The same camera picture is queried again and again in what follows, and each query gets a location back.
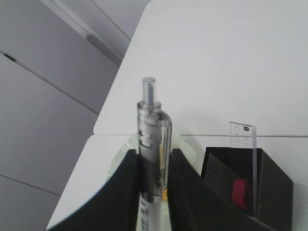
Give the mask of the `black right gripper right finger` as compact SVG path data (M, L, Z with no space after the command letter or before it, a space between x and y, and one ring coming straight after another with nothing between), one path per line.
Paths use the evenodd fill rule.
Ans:
M198 175L181 149L173 149L168 166L168 207L173 231L270 231L221 199Z

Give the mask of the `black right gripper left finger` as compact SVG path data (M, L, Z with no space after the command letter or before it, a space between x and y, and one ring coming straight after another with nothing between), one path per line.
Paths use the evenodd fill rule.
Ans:
M140 156L127 151L106 184L51 231L134 231L140 197Z

